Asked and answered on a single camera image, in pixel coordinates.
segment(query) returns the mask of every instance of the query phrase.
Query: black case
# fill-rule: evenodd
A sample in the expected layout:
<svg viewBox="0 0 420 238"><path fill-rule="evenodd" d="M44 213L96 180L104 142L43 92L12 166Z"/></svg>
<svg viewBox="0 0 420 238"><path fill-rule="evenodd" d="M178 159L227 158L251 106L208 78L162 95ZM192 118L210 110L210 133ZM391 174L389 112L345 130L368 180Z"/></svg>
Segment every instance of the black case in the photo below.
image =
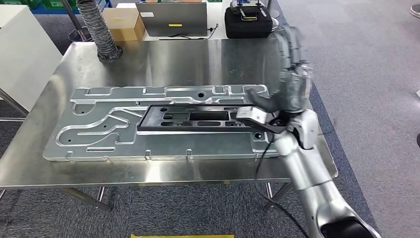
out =
<svg viewBox="0 0 420 238"><path fill-rule="evenodd" d="M257 19L255 21L243 21L241 14L234 14L232 9L228 7L224 14L224 22L226 27L226 35L229 39L248 39L248 38L267 38L273 27L273 22L267 8L264 17L259 7L255 6Z"/></svg>

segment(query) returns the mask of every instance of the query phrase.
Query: yellow label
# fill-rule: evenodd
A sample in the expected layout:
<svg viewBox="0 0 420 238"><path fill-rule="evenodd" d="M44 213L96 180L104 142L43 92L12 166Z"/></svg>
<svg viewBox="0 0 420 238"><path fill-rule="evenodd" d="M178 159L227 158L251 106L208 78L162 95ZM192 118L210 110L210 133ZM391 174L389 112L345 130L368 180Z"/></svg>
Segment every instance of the yellow label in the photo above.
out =
<svg viewBox="0 0 420 238"><path fill-rule="evenodd" d="M138 237L131 234L130 238L234 238L233 235L203 235L203 236L160 236L160 237Z"/></svg>

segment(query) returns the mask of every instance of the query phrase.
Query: laptop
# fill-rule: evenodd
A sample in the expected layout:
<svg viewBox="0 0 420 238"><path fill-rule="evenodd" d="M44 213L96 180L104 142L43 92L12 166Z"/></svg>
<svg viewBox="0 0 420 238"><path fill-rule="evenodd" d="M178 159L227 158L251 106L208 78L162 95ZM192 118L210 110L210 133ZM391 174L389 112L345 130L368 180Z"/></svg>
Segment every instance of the laptop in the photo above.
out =
<svg viewBox="0 0 420 238"><path fill-rule="evenodd" d="M206 36L206 2L137 3L149 36Z"/></svg>

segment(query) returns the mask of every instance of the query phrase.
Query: gray floor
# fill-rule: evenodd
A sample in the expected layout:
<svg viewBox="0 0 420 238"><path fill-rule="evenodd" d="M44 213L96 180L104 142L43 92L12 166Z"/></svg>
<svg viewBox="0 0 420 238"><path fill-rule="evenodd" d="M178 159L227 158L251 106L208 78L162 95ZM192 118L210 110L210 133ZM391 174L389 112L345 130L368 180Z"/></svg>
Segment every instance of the gray floor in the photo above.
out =
<svg viewBox="0 0 420 238"><path fill-rule="evenodd" d="M306 55L338 134L327 135L344 197L384 237L417 237L419 176L415 92L420 19L409 0L279 0L287 21L306 36ZM381 8L373 8L381 3ZM66 16L37 16L64 52L72 30ZM316 88L311 102L325 131L331 127ZM0 104L0 112L7 107ZM18 124L0 123L0 153ZM86 189L94 194L94 189ZM281 213L261 210L250 184L126 187L106 190L114 209L102 213L51 189L8 191L0 203L0 237L128 237L235 234L235 237L302 237ZM303 221L296 194L283 204Z"/></svg>
<svg viewBox="0 0 420 238"><path fill-rule="evenodd" d="M417 0L279 0L384 237L420 234Z"/></svg>

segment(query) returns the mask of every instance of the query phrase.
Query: aluminum plate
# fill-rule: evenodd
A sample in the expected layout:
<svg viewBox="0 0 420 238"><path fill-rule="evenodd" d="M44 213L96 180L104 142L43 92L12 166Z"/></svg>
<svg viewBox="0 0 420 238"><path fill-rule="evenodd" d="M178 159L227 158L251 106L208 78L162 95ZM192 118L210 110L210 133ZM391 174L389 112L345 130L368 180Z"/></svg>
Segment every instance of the aluminum plate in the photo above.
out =
<svg viewBox="0 0 420 238"><path fill-rule="evenodd" d="M149 105L249 104L245 90L264 85L77 88L43 157L51 161L242 159L261 156L267 134L137 131ZM269 150L267 155L275 155Z"/></svg>

